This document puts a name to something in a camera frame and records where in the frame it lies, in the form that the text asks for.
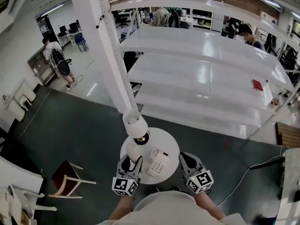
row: person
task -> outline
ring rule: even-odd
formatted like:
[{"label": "person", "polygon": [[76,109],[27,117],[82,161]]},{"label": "person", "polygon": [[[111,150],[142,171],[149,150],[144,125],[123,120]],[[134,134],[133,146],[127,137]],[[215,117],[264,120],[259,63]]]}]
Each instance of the person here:
[{"label": "person", "polygon": [[[50,56],[52,54],[52,49],[57,49],[59,51],[62,50],[58,42],[50,42],[48,38],[43,38],[42,42],[45,45],[44,57],[47,61],[50,59]],[[74,77],[71,71],[69,75],[72,78],[72,80],[70,80],[67,76],[66,77],[62,76],[62,77],[68,82],[69,85],[72,85],[73,83],[76,82],[76,78]]]},{"label": "person", "polygon": [[166,10],[170,13],[171,10],[175,10],[180,17],[183,16],[183,10],[180,7],[166,7]]},{"label": "person", "polygon": [[263,49],[262,44],[259,41],[257,41],[255,37],[252,35],[252,30],[247,24],[243,23],[240,25],[239,35],[244,37],[246,44],[259,48],[261,50]]},{"label": "person", "polygon": [[266,50],[267,53],[271,53],[272,51],[272,42],[275,43],[275,47],[276,47],[276,37],[272,34],[268,34],[266,42],[264,44],[264,49]]},{"label": "person", "polygon": [[229,18],[228,23],[229,23],[229,26],[228,26],[228,37],[230,39],[233,39],[233,37],[234,37],[234,35],[235,35],[238,27],[239,27],[240,20],[231,17],[231,18]]},{"label": "person", "polygon": [[194,197],[174,191],[159,192],[152,188],[132,211],[134,198],[122,196],[108,220],[99,225],[246,225],[239,214],[226,217],[205,192]]},{"label": "person", "polygon": [[153,27],[169,27],[170,13],[164,7],[154,7],[153,22],[147,22]]}]

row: ceiling light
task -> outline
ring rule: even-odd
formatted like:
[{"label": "ceiling light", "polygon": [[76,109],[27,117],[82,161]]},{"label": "ceiling light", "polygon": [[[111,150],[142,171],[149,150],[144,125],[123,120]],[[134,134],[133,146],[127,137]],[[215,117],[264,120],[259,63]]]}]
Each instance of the ceiling light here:
[{"label": "ceiling light", "polygon": [[277,8],[281,8],[281,6],[275,2],[272,2],[270,0],[264,0],[266,3],[270,4],[270,5],[273,5],[273,6],[276,6]]},{"label": "ceiling light", "polygon": [[299,14],[296,14],[296,13],[294,13],[294,12],[292,12],[292,14],[293,14],[295,17],[297,17],[298,19],[300,19],[300,15],[299,15]]},{"label": "ceiling light", "polygon": [[44,13],[43,15],[41,15],[41,17],[42,17],[42,16],[45,16],[46,14],[48,14],[48,13],[50,13],[50,12],[52,12],[52,11],[54,11],[54,10],[57,9],[57,8],[60,8],[62,5],[64,5],[64,4],[60,4],[59,6],[57,6],[57,7],[55,7],[55,8],[52,8],[50,11],[48,11],[48,12]]}]

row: white shelving unit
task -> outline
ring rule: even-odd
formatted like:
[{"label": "white shelving unit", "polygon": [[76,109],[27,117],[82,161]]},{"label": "white shelving unit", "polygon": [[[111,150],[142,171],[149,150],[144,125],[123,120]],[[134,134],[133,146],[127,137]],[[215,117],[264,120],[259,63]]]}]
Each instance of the white shelving unit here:
[{"label": "white shelving unit", "polygon": [[[157,6],[189,8],[190,17],[193,9],[208,11],[212,14],[210,21],[214,12],[230,15],[261,25],[300,50],[278,27],[212,0],[132,0],[109,6],[107,11]],[[105,22],[110,28],[109,17]],[[270,83],[295,93],[276,57],[237,40],[167,27],[141,27],[121,44],[110,38],[121,74],[126,76],[123,82],[142,84],[132,103],[142,104],[144,115],[245,139],[264,125],[262,113],[263,118],[274,113],[269,107],[273,99]],[[124,73],[120,57],[128,51],[144,54]],[[263,91],[253,89],[254,79]]]},{"label": "white shelving unit", "polygon": [[[213,19],[213,12],[208,12],[204,10],[197,10],[188,7],[183,7],[182,9],[189,9],[189,13],[185,16],[193,18],[193,26],[200,27],[200,28],[208,28],[211,30],[212,26],[212,19]],[[199,15],[197,13],[207,13],[207,16]]]},{"label": "white shelving unit", "polygon": [[[190,17],[194,20],[193,26],[200,27],[200,28],[208,28],[211,30],[212,27],[212,19],[213,19],[213,12],[208,12],[204,10],[198,10],[198,9],[191,9],[190,10]],[[199,15],[198,13],[206,13],[206,16]]]},{"label": "white shelving unit", "polygon": [[195,30],[141,27],[119,45],[124,52],[159,53],[220,63],[278,84],[293,85],[275,56],[237,40]]}]

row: office chair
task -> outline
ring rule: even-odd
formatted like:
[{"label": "office chair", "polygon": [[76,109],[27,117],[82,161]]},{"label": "office chair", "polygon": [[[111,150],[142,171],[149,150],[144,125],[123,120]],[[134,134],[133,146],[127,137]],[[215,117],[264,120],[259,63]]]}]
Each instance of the office chair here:
[{"label": "office chair", "polygon": [[125,21],[127,21],[127,17],[123,17],[121,15],[119,15],[119,12],[118,11],[112,11],[112,15],[115,19],[115,23],[119,23],[118,26],[116,26],[116,28],[118,28],[119,26],[121,26],[121,28],[123,28],[123,25],[127,25],[127,23],[125,23]]},{"label": "office chair", "polygon": [[74,35],[74,40],[75,40],[80,52],[81,52],[81,49],[80,49],[79,45],[82,45],[86,51],[86,46],[85,46],[86,41],[83,39],[83,36],[81,34]]}]

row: computer monitor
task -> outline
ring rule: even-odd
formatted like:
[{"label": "computer monitor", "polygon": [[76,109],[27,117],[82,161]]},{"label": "computer monitor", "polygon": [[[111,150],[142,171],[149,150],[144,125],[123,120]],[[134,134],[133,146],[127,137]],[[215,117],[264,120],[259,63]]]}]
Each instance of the computer monitor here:
[{"label": "computer monitor", "polygon": [[78,27],[77,27],[77,24],[76,24],[75,22],[69,24],[69,26],[70,26],[70,29],[77,29],[77,28],[78,28]]},{"label": "computer monitor", "polygon": [[67,31],[66,26],[60,27],[60,32],[62,32],[63,34],[65,34],[66,31]]}]

